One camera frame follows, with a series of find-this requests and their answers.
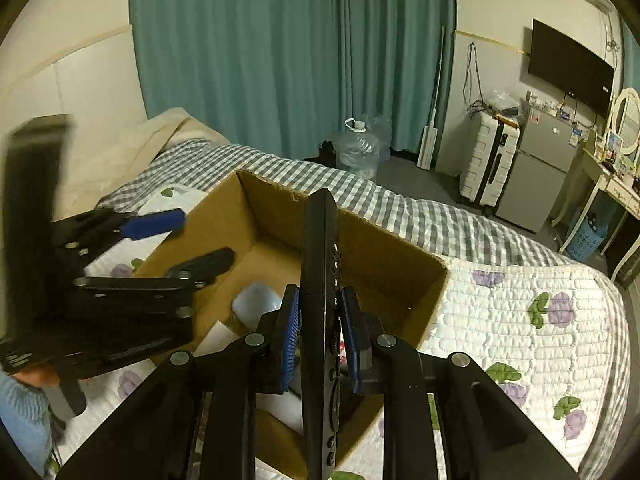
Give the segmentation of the operator hand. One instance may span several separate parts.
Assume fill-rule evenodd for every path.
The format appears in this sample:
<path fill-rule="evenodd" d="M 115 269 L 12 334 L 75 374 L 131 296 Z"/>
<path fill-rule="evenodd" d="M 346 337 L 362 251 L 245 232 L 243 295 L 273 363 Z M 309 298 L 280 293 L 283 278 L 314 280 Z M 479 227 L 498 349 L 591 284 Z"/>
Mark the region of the operator hand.
<path fill-rule="evenodd" d="M 12 377 L 35 388 L 57 387 L 60 384 L 58 373 L 49 363 L 23 368 Z"/>

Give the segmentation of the blue sleeve forearm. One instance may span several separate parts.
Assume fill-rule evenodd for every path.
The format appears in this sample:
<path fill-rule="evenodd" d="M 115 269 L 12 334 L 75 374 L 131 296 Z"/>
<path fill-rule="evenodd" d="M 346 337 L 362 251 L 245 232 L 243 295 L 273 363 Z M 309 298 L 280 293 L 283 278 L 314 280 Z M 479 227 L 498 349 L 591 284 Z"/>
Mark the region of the blue sleeve forearm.
<path fill-rule="evenodd" d="M 42 388 L 1 372 L 1 420 L 34 471 L 44 476 L 52 452 L 49 401 Z"/>

